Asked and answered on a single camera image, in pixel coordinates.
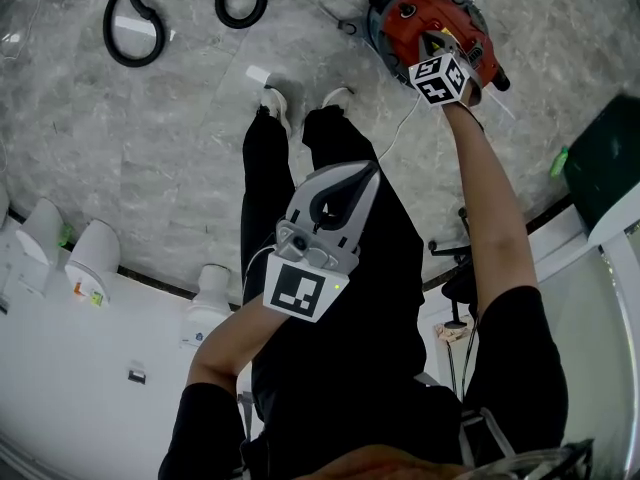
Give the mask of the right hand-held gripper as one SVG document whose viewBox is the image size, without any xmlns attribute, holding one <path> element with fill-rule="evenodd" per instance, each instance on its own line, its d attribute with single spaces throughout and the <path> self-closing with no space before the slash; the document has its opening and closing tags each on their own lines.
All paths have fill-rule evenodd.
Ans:
<svg viewBox="0 0 640 480">
<path fill-rule="evenodd" d="M 458 53 L 458 42 L 454 36 L 438 30 L 435 36 L 423 32 L 421 60 L 409 67 L 409 79 L 411 86 L 430 106 L 462 103 L 467 87 L 471 92 L 465 105 L 476 106 L 481 102 L 481 78 Z"/>
</svg>

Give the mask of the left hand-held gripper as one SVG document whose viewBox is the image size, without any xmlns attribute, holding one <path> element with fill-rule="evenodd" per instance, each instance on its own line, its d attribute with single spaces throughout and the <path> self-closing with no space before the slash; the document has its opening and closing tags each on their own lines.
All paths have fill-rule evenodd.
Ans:
<svg viewBox="0 0 640 480">
<path fill-rule="evenodd" d="M 265 306 L 317 322 L 349 284 L 381 175 L 373 161 L 316 170 L 295 191 L 276 226 L 267 261 Z"/>
</svg>

